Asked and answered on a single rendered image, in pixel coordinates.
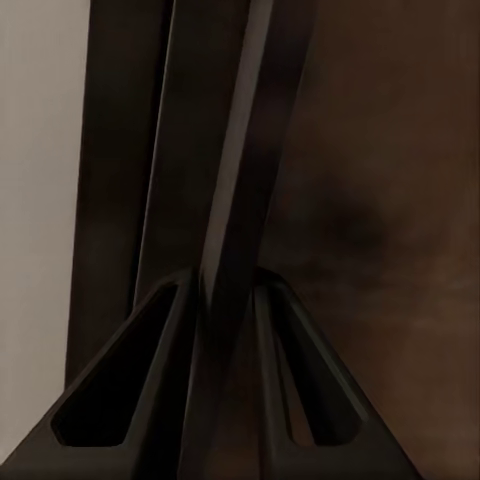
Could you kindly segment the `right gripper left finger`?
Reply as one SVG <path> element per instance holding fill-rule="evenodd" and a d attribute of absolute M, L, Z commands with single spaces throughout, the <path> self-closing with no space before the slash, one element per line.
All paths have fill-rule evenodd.
<path fill-rule="evenodd" d="M 0 466 L 0 480 L 177 480 L 196 266 L 162 278 Z"/>

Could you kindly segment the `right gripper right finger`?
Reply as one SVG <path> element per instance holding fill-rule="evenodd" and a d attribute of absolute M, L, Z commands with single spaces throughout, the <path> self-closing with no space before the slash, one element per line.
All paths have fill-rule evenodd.
<path fill-rule="evenodd" d="M 255 266 L 260 480 L 424 480 L 289 282 Z M 279 334 L 315 446 L 295 442 Z"/>

